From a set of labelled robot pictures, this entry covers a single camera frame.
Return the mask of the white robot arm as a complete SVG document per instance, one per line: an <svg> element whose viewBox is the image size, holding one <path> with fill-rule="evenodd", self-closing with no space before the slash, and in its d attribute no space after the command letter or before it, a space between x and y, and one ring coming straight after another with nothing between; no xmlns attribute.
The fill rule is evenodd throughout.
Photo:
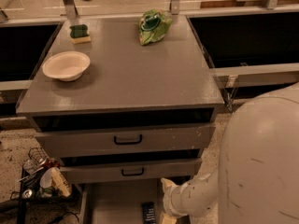
<svg viewBox="0 0 299 224"><path fill-rule="evenodd" d="M182 185L164 178L159 224L202 217L218 224L299 224L299 83L239 107L223 133L218 168Z"/></svg>

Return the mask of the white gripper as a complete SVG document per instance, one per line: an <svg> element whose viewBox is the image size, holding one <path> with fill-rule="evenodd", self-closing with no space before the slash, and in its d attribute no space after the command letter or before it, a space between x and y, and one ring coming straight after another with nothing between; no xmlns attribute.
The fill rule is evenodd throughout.
<svg viewBox="0 0 299 224"><path fill-rule="evenodd" d="M160 214L160 224L177 224L176 217L191 216L194 211L192 194L194 186L190 182L176 185L170 179L161 178L163 186L163 206L165 213Z"/></svg>

